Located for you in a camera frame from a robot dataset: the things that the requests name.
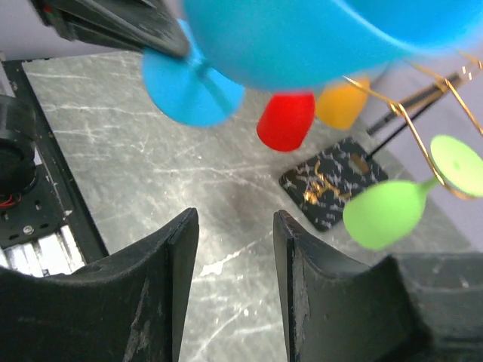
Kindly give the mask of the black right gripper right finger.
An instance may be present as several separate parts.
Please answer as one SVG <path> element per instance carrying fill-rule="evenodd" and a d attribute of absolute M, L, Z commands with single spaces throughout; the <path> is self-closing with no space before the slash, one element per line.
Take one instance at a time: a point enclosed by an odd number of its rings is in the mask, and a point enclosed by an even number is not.
<path fill-rule="evenodd" d="M 418 323 L 393 259 L 358 262 L 273 216 L 273 246 L 289 361 L 426 361 Z"/>

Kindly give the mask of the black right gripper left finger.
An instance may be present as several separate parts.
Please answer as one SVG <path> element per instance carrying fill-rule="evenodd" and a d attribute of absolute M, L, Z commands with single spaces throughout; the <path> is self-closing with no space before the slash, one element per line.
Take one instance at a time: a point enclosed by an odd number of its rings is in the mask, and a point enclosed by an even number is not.
<path fill-rule="evenodd" d="M 1 271 L 3 361 L 176 361 L 199 237 L 189 208 L 70 275 Z"/>

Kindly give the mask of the red plastic wine glass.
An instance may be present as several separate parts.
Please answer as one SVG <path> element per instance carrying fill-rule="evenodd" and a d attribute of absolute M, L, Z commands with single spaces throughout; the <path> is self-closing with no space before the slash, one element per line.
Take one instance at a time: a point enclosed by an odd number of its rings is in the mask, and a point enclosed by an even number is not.
<path fill-rule="evenodd" d="M 257 135 L 267 147 L 278 152 L 300 148 L 315 115 L 313 92 L 275 94 L 257 124 Z"/>

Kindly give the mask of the orange plastic wine glass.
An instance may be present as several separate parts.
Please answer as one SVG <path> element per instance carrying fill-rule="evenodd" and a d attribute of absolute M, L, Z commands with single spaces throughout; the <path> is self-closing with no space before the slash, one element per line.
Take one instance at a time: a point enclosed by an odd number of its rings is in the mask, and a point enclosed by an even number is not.
<path fill-rule="evenodd" d="M 364 109 L 369 95 L 347 80 L 325 86 L 315 100 L 315 117 L 329 127 L 348 130 Z"/>

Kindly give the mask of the blue plastic wine glass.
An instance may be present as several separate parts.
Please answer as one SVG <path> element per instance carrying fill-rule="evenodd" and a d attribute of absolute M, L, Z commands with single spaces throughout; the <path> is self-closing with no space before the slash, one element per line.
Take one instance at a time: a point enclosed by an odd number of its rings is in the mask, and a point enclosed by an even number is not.
<path fill-rule="evenodd" d="M 220 123 L 246 88 L 298 91 L 409 57 L 472 44 L 480 1 L 187 1 L 188 55 L 147 49 L 148 95 L 169 118 Z"/>

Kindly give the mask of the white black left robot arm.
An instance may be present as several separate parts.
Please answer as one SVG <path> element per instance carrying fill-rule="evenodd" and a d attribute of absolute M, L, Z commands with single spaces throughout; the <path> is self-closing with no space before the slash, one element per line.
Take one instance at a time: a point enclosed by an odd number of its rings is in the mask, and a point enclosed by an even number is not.
<path fill-rule="evenodd" d="M 151 48 L 181 59 L 189 41 L 164 1 L 36 0 L 31 1 L 45 26 L 69 41 L 123 51 Z"/>

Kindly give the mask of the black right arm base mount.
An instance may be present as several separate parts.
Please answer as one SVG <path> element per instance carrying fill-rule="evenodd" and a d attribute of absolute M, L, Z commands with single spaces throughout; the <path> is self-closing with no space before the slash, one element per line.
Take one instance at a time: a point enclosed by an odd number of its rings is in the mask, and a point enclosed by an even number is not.
<path fill-rule="evenodd" d="M 68 275 L 109 253 L 24 64 L 1 63 L 1 92 L 35 112 L 36 177 L 30 189 L 1 202 L 1 266 L 38 278 Z"/>

